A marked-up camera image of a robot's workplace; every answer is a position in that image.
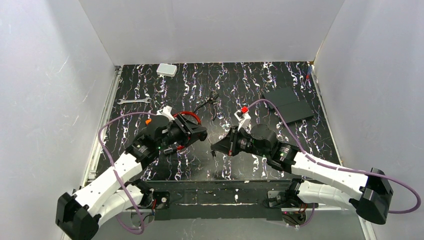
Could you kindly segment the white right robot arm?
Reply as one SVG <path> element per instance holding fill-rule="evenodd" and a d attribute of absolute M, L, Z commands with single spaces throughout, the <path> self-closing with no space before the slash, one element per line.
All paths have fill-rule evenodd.
<path fill-rule="evenodd" d="M 353 210 L 361 218 L 378 225 L 387 221 L 393 188 L 385 173 L 372 168 L 354 172 L 350 168 L 326 162 L 294 145 L 279 141 L 265 124 L 255 125 L 250 132 L 233 126 L 211 149 L 228 156 L 240 152 L 262 156 L 273 169 L 313 179 L 293 180 L 288 195 L 305 204 L 317 203 Z"/>

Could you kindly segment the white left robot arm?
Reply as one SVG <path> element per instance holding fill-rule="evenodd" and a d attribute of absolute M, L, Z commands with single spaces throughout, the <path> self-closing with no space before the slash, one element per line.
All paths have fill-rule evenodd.
<path fill-rule="evenodd" d="M 111 166 L 88 185 L 58 198 L 56 225 L 71 240 L 91 240 L 101 225 L 129 208 L 140 218 L 138 227 L 129 228 L 142 234 L 145 228 L 142 209 L 153 217 L 156 208 L 167 208 L 169 196 L 155 190 L 137 176 L 161 154 L 173 154 L 207 138 L 207 128 L 197 120 L 185 118 L 183 112 L 171 114 L 164 109 L 145 123 L 134 140 Z"/>

